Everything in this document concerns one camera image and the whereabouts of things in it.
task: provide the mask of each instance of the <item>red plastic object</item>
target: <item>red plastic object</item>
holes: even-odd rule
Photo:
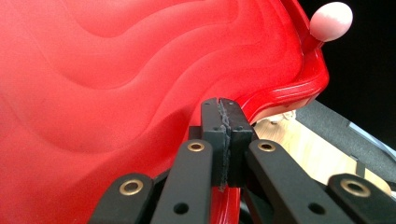
[[[200,103],[250,121],[327,85],[296,0],[0,0],[0,222],[85,223],[117,177],[172,165]],[[213,189],[237,223],[239,189]]]

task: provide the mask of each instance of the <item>white ball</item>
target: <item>white ball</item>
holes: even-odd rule
[[[349,6],[340,2],[329,3],[315,12],[310,22],[310,32],[320,41],[332,41],[347,32],[352,20]]]

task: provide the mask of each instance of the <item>circular hole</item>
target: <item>circular hole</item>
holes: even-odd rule
[[[179,215],[189,212],[189,206],[186,203],[178,203],[174,206],[174,212]]]
[[[354,183],[349,183],[349,184],[347,184],[347,186],[348,186],[350,189],[363,192],[363,188],[361,188],[361,186],[356,185],[356,184],[354,184]]]
[[[265,149],[271,149],[272,148],[272,146],[269,145],[269,144],[262,144],[262,147],[265,148]]]
[[[187,146],[187,148],[190,151],[198,152],[198,151],[202,151],[205,148],[205,146],[202,145],[201,143],[191,143]]]
[[[143,188],[143,182],[138,179],[128,180],[120,186],[120,193],[125,196],[134,195]]]
[[[139,186],[135,182],[131,182],[125,185],[124,189],[125,191],[132,192],[134,190],[137,190],[138,187]]]
[[[371,191],[364,186],[361,182],[353,179],[343,179],[341,180],[341,187],[348,193],[355,195],[357,197],[369,197]]]
[[[269,143],[259,143],[259,149],[261,149],[262,151],[266,151],[266,152],[272,152],[276,148]]]
[[[326,210],[318,203],[311,203],[308,205],[309,210],[317,215],[324,215]]]

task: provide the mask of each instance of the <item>brass grommet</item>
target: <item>brass grommet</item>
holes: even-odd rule
[[[143,182],[138,179],[127,180],[120,186],[120,193],[125,196],[135,195],[143,188]]]
[[[266,143],[266,142],[260,142],[257,147],[262,150],[262,151],[266,151],[266,152],[272,152],[275,151],[276,147],[272,144]]]
[[[371,195],[371,191],[366,186],[353,179],[341,180],[341,187],[346,192],[358,197],[366,198]]]
[[[205,146],[204,146],[204,144],[194,142],[194,143],[190,143],[190,144],[187,146],[187,148],[188,148],[190,151],[199,152],[199,151],[204,150]]]

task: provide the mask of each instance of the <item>wooden surface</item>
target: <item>wooden surface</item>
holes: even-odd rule
[[[264,119],[255,130],[261,139],[278,142],[312,178],[323,184],[327,185],[332,175],[355,174],[356,161],[295,119],[284,119],[278,124]],[[370,170],[365,170],[364,178],[390,195],[389,185]]]

